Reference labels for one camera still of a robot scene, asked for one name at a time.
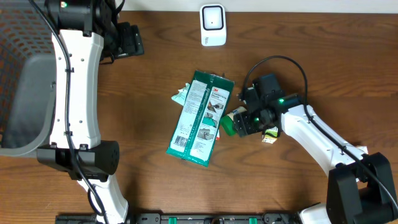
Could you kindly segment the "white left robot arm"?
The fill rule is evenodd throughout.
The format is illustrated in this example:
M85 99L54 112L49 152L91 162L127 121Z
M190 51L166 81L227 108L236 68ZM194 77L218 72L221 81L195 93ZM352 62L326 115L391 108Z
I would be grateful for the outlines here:
M93 209L86 217L58 216L59 223L132 220L115 174L119 144L101 138L97 118L100 65L144 53L138 26L119 22L121 9L107 0L46 1L39 9L52 32L57 87L49 142L37 160L77 181Z

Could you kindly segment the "light green tissue pack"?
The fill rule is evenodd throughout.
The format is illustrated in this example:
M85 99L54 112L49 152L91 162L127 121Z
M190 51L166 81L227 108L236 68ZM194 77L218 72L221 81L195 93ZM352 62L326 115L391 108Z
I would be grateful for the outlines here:
M190 88L190 84L186 83L183 88L178 90L178 93L176 95L171 97L171 99L174 102L184 106L185 101L186 101L186 97L188 95L189 88Z

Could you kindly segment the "small orange box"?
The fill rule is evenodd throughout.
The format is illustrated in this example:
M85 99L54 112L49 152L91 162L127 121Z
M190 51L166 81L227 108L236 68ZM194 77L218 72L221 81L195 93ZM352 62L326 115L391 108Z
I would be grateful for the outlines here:
M357 149L363 151L365 154L368 154L368 147L367 146L356 146Z

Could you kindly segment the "green lid white jar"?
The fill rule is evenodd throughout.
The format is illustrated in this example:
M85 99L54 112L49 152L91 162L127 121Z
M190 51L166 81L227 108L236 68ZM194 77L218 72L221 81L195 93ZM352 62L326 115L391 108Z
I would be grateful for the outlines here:
M233 121L234 115L240 114L245 111L246 108L240 106L235 110L232 110L230 113L228 113L227 115L223 116L220 119L220 124L228 136L233 136L236 134L236 130L234 128L234 121Z

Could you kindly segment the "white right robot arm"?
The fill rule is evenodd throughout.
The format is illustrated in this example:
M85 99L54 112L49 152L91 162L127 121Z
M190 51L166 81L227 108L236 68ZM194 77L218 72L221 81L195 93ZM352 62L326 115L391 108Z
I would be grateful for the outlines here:
M299 223L388 223L397 219L397 195L391 165L380 152L345 141L299 95L286 95L275 75L244 87L246 111L233 117L239 136L277 128L296 140L328 177L326 203L298 213Z

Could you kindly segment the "3M gloves package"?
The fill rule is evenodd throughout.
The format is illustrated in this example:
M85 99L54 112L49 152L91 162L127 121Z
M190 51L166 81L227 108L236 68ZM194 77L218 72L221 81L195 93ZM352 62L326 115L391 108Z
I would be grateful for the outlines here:
M234 82L195 71L166 153L207 167Z

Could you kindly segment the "green tea carton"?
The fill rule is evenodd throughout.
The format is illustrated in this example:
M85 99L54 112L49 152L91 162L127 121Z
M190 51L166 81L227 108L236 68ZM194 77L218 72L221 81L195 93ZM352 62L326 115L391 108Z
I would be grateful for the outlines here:
M274 144L278 138L279 130L275 126L273 128L269 128L262 132L262 142L268 144Z

